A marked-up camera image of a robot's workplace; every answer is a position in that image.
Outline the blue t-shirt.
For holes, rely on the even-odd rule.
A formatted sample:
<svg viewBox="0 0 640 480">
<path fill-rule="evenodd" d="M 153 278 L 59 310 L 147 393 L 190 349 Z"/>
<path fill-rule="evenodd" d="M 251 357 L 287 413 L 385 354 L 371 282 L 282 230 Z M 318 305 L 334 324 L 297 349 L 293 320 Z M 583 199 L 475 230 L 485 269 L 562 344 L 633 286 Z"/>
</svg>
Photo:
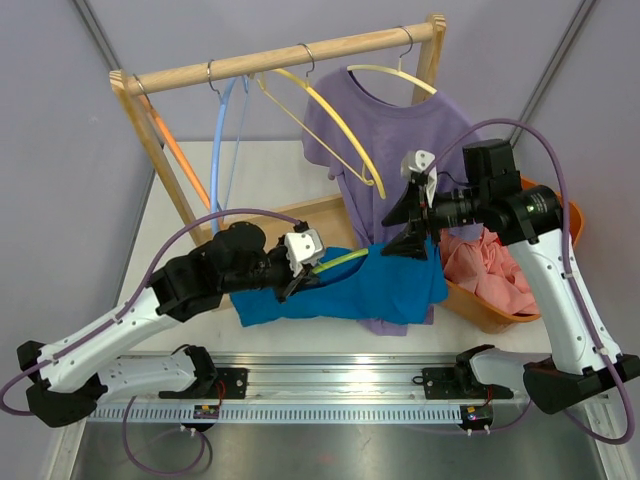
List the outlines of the blue t-shirt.
<svg viewBox="0 0 640 480">
<path fill-rule="evenodd" d="M 232 294 L 241 325 L 315 317 L 380 320 L 402 327 L 428 323 L 431 306 L 448 294 L 439 249 L 427 241 L 427 258 L 416 260 L 383 256 L 382 248 L 375 244 L 367 255 L 320 273 L 318 285 L 283 303 L 270 289 Z"/>
</svg>

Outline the green plastic hanger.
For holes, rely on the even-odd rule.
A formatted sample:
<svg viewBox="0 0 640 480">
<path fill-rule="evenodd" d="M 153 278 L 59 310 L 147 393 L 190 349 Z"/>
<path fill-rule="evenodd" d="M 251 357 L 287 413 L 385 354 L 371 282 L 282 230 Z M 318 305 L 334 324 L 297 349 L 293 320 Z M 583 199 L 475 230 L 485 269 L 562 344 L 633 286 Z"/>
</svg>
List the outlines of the green plastic hanger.
<svg viewBox="0 0 640 480">
<path fill-rule="evenodd" d="M 337 266 L 340 266 L 342 264 L 345 264 L 347 262 L 365 257 L 369 254 L 369 249 L 368 248 L 363 248 L 363 249 L 359 249 L 359 250 L 355 250 L 355 251 L 351 251 L 349 253 L 346 253 L 344 255 L 341 255 L 339 257 L 336 257 L 334 259 L 331 259 L 329 261 L 326 262 L 321 262 L 318 265 L 316 265 L 315 267 L 312 268 L 311 272 L 315 275 L 318 275 L 322 272 L 328 271 L 330 269 L 333 269 Z"/>
</svg>

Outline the pink t-shirt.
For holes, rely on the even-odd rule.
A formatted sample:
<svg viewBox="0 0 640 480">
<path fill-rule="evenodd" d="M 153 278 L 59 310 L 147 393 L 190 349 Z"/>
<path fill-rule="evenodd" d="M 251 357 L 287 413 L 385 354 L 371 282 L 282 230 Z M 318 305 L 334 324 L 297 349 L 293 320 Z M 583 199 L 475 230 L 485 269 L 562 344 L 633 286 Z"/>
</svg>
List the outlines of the pink t-shirt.
<svg viewBox="0 0 640 480">
<path fill-rule="evenodd" d="M 475 240 L 441 233 L 441 264 L 447 280 L 508 315 L 538 315 L 520 266 L 496 233 L 483 227 Z"/>
</svg>

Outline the light blue plastic hanger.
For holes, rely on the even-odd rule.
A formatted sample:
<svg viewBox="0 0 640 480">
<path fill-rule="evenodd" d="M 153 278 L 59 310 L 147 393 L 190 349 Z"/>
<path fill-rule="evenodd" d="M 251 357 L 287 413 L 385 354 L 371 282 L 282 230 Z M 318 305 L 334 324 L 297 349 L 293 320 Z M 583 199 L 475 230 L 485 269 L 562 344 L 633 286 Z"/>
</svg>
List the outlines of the light blue plastic hanger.
<svg viewBox="0 0 640 480">
<path fill-rule="evenodd" d="M 209 212 L 216 213 L 216 212 L 222 211 L 227 206 L 229 201 L 231 186 L 233 183 L 236 159 L 237 159 L 237 154 L 238 154 L 238 149 L 240 144 L 240 134 L 244 126 L 246 107 L 248 105 L 248 100 L 249 100 L 250 87 L 249 87 L 249 77 L 246 75 L 243 75 L 243 76 L 232 77 L 227 82 L 224 91 L 220 92 L 213 85 L 211 65 L 212 65 L 212 60 L 210 60 L 209 63 L 207 64 L 208 82 L 211 90 L 214 93 L 216 93 L 218 96 L 219 108 L 218 108 L 218 113 L 216 118 L 216 126 L 215 126 L 213 145 L 211 150 L 211 166 L 210 166 L 210 178 L 209 178 L 211 206 L 209 207 Z M 223 204 L 220 204 L 219 174 L 220 174 L 220 166 L 221 166 L 221 147 L 222 147 L 222 141 L 223 141 L 226 115 L 228 112 L 231 95 L 233 93 L 233 90 L 236 84 L 239 84 L 242 86 L 242 89 L 244 91 L 244 102 L 243 102 L 243 108 L 240 116 L 239 130 L 235 140 L 235 146 L 234 146 L 235 150 L 232 157 L 232 166 L 231 166 L 231 173 L 230 173 L 229 182 L 228 182 L 227 196 L 225 197 Z"/>
</svg>

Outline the orange plastic hanger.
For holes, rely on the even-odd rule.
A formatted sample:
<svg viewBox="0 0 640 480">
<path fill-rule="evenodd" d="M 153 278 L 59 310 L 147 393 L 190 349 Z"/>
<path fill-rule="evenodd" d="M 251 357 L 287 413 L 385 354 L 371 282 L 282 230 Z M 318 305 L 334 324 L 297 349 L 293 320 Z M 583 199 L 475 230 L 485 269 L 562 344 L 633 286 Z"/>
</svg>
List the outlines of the orange plastic hanger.
<svg viewBox="0 0 640 480">
<path fill-rule="evenodd" d="M 210 199 L 210 196 L 207 193 L 206 189 L 204 188 L 201 180 L 199 179 L 199 177 L 195 173 L 191 163 L 187 159 L 187 156 L 183 152 L 182 148 L 179 146 L 178 142 L 176 141 L 174 135 L 170 131 L 170 129 L 167 126 L 166 122 L 164 121 L 162 116 L 158 113 L 158 111 L 152 105 L 152 103 L 149 100 L 149 97 L 146 94 L 146 91 L 144 90 L 144 87 L 142 86 L 142 83 L 139 80 L 138 76 L 137 75 L 133 75 L 133 77 L 136 80 L 136 83 L 138 84 L 138 86 L 140 87 L 140 89 L 142 91 L 141 102 L 143 104 L 143 107 L 147 111 L 147 113 L 150 115 L 151 121 L 152 121 L 152 123 L 154 125 L 154 128 L 160 134 L 160 137 L 164 141 L 165 145 L 169 148 L 169 151 L 172 153 L 172 155 L 173 155 L 174 159 L 176 160 L 178 166 L 182 170 L 182 172 L 185 175 L 186 179 L 191 184 L 192 188 L 194 189 L 195 193 L 199 197 L 199 199 L 202 202 L 202 204 L 207 209 L 209 209 L 211 207 L 211 199 Z"/>
</svg>

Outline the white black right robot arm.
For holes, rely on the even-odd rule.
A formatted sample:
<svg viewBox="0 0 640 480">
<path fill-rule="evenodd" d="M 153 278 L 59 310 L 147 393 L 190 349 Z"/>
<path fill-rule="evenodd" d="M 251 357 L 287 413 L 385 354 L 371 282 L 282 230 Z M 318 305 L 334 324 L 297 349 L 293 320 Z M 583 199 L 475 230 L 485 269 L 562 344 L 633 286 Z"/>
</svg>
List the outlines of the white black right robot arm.
<svg viewBox="0 0 640 480">
<path fill-rule="evenodd" d="M 580 277 L 565 201 L 544 185 L 526 188 L 504 140 L 463 149 L 468 185 L 435 191 L 434 156 L 409 152 L 401 164 L 405 192 L 383 225 L 403 226 L 382 253 L 424 260 L 426 240 L 442 230 L 480 223 L 497 234 L 531 287 L 551 352 L 536 359 L 483 345 L 456 358 L 454 384 L 466 396 L 488 385 L 526 393 L 547 414 L 566 410 L 639 375 L 639 358 L 608 333 Z"/>
</svg>

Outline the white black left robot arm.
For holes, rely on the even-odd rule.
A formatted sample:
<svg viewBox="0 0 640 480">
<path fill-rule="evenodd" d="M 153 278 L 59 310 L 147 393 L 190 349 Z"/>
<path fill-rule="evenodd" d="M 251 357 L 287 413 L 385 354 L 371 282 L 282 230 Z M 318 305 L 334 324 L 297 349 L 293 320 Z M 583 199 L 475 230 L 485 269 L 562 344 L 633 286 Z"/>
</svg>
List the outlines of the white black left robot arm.
<svg viewBox="0 0 640 480">
<path fill-rule="evenodd" d="M 221 392 L 204 347 L 164 357 L 129 358 L 142 341 L 218 308 L 224 296 L 270 289 L 283 302 L 315 280 L 326 252 L 319 233 L 301 223 L 267 250 L 257 225 L 236 222 L 190 253 L 152 268 L 132 297 L 80 331 L 54 343 L 27 341 L 17 350 L 31 384 L 24 415 L 67 426 L 113 400 L 155 394 L 201 399 Z"/>
</svg>

